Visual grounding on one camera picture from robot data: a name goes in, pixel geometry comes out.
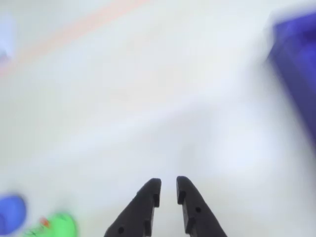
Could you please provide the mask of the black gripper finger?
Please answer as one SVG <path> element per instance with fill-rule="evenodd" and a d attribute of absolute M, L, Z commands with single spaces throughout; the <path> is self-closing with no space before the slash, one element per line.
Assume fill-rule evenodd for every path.
<path fill-rule="evenodd" d="M 182 206 L 185 233 L 192 237 L 226 237 L 199 190 L 186 176 L 176 178 L 177 203 Z"/>
<path fill-rule="evenodd" d="M 152 178 L 107 228 L 106 237 L 150 237 L 155 208 L 160 205 L 161 180 Z"/>

